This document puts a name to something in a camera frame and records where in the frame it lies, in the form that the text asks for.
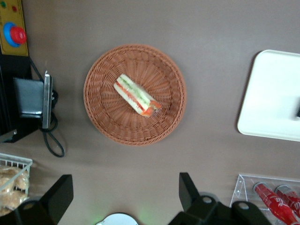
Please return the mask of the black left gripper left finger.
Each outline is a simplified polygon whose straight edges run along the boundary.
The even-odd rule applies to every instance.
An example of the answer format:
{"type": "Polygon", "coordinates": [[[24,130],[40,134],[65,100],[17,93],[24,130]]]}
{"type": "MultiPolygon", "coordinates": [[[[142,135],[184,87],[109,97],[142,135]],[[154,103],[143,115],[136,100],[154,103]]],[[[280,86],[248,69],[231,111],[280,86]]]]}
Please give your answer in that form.
{"type": "Polygon", "coordinates": [[[56,225],[74,198],[71,174],[62,175],[40,198],[31,198],[0,217],[2,225],[56,225]]]}

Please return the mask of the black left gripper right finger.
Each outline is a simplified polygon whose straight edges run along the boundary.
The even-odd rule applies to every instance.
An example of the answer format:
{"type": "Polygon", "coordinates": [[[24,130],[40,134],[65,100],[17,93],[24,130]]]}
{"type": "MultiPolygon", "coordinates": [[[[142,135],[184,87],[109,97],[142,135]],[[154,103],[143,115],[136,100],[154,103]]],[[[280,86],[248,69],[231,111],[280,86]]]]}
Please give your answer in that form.
{"type": "Polygon", "coordinates": [[[183,211],[171,225],[270,225],[259,208],[245,201],[231,207],[222,204],[211,193],[199,193],[187,172],[179,174],[179,198],[183,211]]]}

